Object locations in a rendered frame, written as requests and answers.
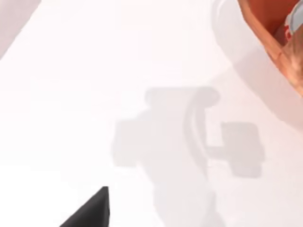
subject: orange container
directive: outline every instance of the orange container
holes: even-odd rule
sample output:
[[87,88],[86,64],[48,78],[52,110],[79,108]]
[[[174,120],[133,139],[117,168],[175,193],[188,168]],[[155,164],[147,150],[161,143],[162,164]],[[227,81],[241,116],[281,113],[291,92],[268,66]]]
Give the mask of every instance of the orange container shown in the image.
[[285,51],[285,43],[275,38],[278,29],[299,0],[238,0],[238,2],[244,20],[263,44],[273,63],[303,96],[303,83],[294,70],[291,56]]

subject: white background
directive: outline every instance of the white background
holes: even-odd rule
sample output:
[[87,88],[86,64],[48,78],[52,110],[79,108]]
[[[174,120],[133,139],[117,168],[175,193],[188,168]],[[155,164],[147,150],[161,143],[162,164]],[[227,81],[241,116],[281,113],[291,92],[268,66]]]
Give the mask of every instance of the white background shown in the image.
[[[1,1],[1,48],[38,3]],[[111,227],[300,227],[302,128],[236,0],[44,0],[0,61],[0,226],[109,186]]]

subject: white table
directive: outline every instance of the white table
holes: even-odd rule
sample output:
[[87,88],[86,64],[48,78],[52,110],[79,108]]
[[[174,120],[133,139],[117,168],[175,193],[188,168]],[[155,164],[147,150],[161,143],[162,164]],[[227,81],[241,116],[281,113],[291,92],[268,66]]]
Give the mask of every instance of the white table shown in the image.
[[302,113],[235,0],[44,0],[0,61],[0,226],[108,185],[111,227],[300,227]]

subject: black triangular tip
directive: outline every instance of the black triangular tip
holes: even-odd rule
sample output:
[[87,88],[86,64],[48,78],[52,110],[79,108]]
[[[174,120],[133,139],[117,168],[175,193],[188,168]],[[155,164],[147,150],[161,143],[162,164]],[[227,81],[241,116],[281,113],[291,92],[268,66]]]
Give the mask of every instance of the black triangular tip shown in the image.
[[108,227],[109,192],[101,188],[60,227]]

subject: red and white object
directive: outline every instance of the red and white object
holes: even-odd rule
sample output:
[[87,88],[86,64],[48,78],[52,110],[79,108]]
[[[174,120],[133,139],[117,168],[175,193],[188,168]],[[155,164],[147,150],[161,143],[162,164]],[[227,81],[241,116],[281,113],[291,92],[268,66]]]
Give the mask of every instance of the red and white object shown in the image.
[[300,0],[285,20],[285,37],[289,41],[295,31],[303,24],[303,0]]

